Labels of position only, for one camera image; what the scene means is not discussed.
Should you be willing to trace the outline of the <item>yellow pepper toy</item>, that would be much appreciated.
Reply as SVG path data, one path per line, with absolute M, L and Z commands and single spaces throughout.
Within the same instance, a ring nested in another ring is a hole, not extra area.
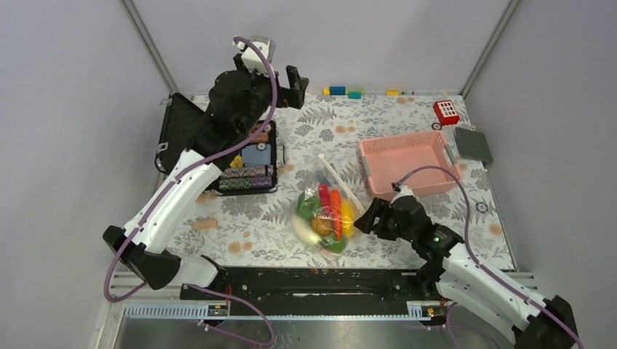
M 354 204 L 348 200 L 344 199 L 341 202 L 341 217 L 342 217 L 342 229 L 343 234 L 346 238 L 350 238 L 353 235 L 354 230 L 354 220 L 355 220 L 356 209 Z

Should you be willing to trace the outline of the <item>orange carrot toy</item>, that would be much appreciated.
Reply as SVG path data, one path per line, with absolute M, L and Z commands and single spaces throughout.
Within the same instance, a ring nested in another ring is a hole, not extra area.
M 340 192 L 336 189 L 330 192 L 329 197 L 336 239 L 340 241 L 343 237 L 342 198 Z

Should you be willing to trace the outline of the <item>clear zip top bag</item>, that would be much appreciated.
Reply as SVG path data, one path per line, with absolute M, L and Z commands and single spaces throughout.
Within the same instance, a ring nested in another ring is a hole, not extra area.
M 356 209 L 355 220 L 360 217 L 362 213 L 365 212 L 365 206 L 361 203 L 361 201 L 354 195 L 351 188 L 344 182 L 343 178 L 336 172 L 335 167 L 330 164 L 323 154 L 317 156 L 316 161 L 314 162 L 314 166 L 306 176 L 303 187 L 300 190 L 297 198 L 292 202 L 290 206 L 289 213 L 289 225 L 290 218 L 293 214 L 295 214 L 295 208 L 297 204 L 297 200 L 300 194 L 306 193 L 308 196 L 317 196 L 319 184 L 325 184 L 329 188 L 329 192 L 336 189 L 340 192 L 342 200 L 348 199 L 350 200 Z M 322 211 L 316 216 L 328 217 L 333 222 L 331 205 L 328 208 L 323 208 Z M 322 249 L 324 251 L 328 251 L 334 254 L 341 254 L 344 252 L 346 247 L 349 245 L 353 237 L 357 234 L 357 229 L 354 227 L 353 235 L 350 238 L 346 238 L 343 234 L 343 237 L 340 241 L 336 239 L 334 223 L 333 223 L 333 233 L 329 236 L 322 237 L 322 241 L 317 246 L 311 246 L 314 248 Z

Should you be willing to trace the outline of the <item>brown kiwi toy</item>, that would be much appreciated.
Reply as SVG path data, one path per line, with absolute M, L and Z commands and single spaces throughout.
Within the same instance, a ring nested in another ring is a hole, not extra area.
M 333 233 L 333 222 L 328 217 L 316 216 L 311 220 L 311 229 L 321 237 L 329 236 Z

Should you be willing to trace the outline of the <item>red chili toy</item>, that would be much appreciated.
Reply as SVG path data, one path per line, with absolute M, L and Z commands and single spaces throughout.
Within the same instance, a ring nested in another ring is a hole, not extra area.
M 320 183 L 318 187 L 320 204 L 323 208 L 330 206 L 330 192 L 327 185 Z

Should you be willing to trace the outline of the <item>white radish toy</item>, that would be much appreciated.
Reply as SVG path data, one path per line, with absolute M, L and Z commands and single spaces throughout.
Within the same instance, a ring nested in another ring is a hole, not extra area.
M 297 214 L 291 216 L 290 226 L 294 234 L 309 246 L 317 246 L 322 241 L 322 237 L 312 230 L 309 222 Z

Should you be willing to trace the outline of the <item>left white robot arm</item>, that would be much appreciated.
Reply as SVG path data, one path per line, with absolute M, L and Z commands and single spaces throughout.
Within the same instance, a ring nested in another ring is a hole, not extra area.
M 207 257 L 184 257 L 167 244 L 189 204 L 229 168 L 262 115 L 277 108 L 301 109 L 309 79 L 295 66 L 286 67 L 288 87 L 255 72 L 234 57 L 235 69 L 221 73 L 208 92 L 205 110 L 195 107 L 195 133 L 170 169 L 164 184 L 124 226 L 110 225 L 103 240 L 120 262 L 151 289 L 170 284 L 196 284 L 205 297 L 225 292 L 220 268 Z

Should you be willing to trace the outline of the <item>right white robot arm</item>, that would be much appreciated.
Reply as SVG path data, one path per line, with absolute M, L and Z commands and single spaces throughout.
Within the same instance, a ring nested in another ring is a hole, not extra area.
M 515 348 L 571 348 L 578 331 L 570 304 L 548 299 L 492 265 L 475 260 L 463 238 L 431 221 L 414 196 L 376 198 L 354 222 L 363 233 L 409 241 L 425 261 L 418 270 L 418 292 L 458 303 L 497 329 Z

